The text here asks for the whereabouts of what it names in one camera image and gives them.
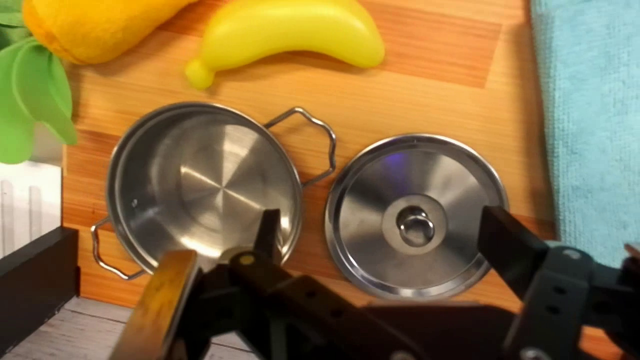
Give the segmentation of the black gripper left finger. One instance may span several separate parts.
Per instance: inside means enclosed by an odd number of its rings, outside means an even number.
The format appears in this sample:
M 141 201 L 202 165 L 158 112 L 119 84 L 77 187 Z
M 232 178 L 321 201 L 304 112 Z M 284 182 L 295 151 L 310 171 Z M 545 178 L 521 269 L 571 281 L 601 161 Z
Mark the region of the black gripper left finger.
M 230 256 L 230 328 L 264 360 L 414 360 L 414 343 L 312 275 L 275 262 L 279 211 L 264 209 L 256 242 Z

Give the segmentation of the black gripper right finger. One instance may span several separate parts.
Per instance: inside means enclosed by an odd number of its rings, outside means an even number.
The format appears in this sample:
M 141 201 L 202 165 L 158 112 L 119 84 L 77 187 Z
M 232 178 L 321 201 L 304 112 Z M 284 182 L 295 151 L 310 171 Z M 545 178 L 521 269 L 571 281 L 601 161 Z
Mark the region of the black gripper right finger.
M 600 328 L 629 360 L 640 356 L 636 260 L 612 267 L 571 246 L 550 246 L 500 205 L 482 209 L 478 249 L 521 299 L 504 356 L 590 360 L 582 328 Z

